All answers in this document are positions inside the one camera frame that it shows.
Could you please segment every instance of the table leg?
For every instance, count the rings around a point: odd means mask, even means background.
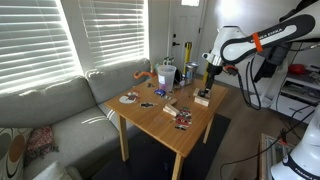
[[[212,119],[210,119],[208,125],[207,125],[207,129],[206,129],[206,132],[204,134],[204,138],[203,138],[203,144],[206,144],[207,143],[207,140],[208,140],[208,136],[209,136],[209,133],[210,133],[210,129],[211,129],[211,125],[212,125],[212,121],[213,121],[213,118],[214,118],[214,115],[212,117]]]
[[[126,119],[123,118],[122,116],[118,116],[118,125],[119,125],[122,160],[126,161],[129,159]]]
[[[174,162],[174,169],[172,174],[172,180],[180,179],[181,169],[183,165],[184,157],[177,153],[176,161]]]

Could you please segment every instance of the window blinds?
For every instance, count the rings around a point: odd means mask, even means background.
[[[0,93],[81,72],[62,14],[55,0],[1,0]]]
[[[79,0],[96,68],[148,58],[146,0]]]

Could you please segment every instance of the carpet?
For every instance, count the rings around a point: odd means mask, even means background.
[[[215,115],[207,144],[200,137],[189,156],[184,160],[181,180],[205,179],[213,158],[228,129],[230,119]],[[144,132],[129,140],[130,158],[123,162],[120,147],[113,159],[108,162],[92,179],[116,180],[167,180],[171,179],[175,153]]]

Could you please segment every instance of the door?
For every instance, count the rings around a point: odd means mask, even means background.
[[[197,6],[182,5],[186,1],[198,1]],[[196,60],[198,54],[199,35],[203,21],[205,0],[173,0],[171,1],[171,55],[173,64],[183,72],[185,64],[186,42],[192,43],[190,61]]]

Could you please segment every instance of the gray couch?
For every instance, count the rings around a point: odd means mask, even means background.
[[[116,116],[103,103],[145,80],[136,80],[136,70],[149,71],[150,63],[105,68],[72,79],[16,92],[0,98],[0,127],[37,128],[52,125],[60,152],[38,158],[24,169],[32,179],[54,161],[76,167],[80,173],[119,146]],[[127,124],[129,137],[138,130]]]

